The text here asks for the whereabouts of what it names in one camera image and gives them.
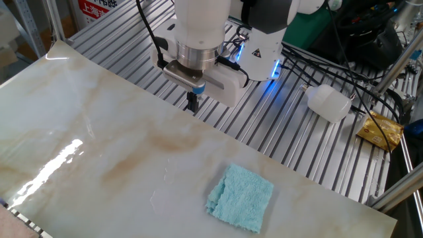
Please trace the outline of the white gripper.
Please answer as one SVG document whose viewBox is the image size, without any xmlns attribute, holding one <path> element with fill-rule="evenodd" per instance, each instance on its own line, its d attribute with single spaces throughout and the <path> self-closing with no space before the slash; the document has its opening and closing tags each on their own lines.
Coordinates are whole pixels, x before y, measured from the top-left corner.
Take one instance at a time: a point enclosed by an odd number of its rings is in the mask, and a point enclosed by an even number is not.
<svg viewBox="0 0 423 238">
<path fill-rule="evenodd" d="M 247 76 L 223 57 L 225 21 L 170 19 L 153 31 L 157 47 L 151 61 L 169 81 L 187 91 L 187 109 L 197 112 L 198 97 L 205 94 L 228 107 L 241 96 Z"/>
</svg>

